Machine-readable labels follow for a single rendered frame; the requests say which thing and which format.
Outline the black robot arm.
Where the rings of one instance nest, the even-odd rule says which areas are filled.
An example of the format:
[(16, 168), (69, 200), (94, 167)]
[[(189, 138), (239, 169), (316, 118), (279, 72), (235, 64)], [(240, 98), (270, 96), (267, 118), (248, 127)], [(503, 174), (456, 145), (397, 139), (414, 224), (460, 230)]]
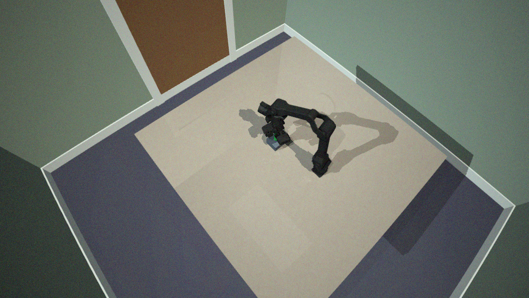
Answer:
[[(316, 109), (308, 109), (291, 105), (283, 99), (276, 99), (272, 105), (268, 105), (265, 102), (261, 102), (258, 108), (258, 112), (266, 116), (272, 116), (272, 122), (274, 124), (283, 123), (287, 116), (307, 120), (311, 125), (312, 131), (317, 135), (319, 140), (318, 150), (312, 157), (314, 164), (312, 172), (314, 172), (318, 178), (321, 178), (327, 172), (328, 166), (331, 164), (331, 160), (327, 154), (328, 144), (330, 136), (336, 128), (335, 122), (331, 120), (325, 114), (319, 113)], [(324, 120), (324, 122), (318, 128), (315, 122), (316, 118)], [(266, 137), (273, 136), (273, 133), (277, 133), (276, 128), (272, 123), (268, 123), (262, 127), (263, 133)]]

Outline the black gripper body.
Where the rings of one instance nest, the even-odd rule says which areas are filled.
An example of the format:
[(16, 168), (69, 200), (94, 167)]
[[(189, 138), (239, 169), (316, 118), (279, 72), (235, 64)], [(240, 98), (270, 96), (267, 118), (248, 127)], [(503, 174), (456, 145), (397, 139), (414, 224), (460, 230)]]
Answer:
[(268, 118), (266, 117), (265, 120), (266, 120), (267, 123), (271, 122), (272, 125), (274, 125), (274, 127), (276, 128), (277, 136), (278, 136), (277, 137), (277, 141), (278, 141), (279, 145), (283, 145), (283, 144), (286, 144), (286, 143), (290, 142), (290, 140), (291, 140), (290, 136), (287, 133), (285, 133), (285, 131), (283, 130), (283, 129), (285, 129), (284, 126), (283, 126), (285, 124), (284, 121), (281, 124), (274, 124), (272, 122), (272, 116), (269, 116)]

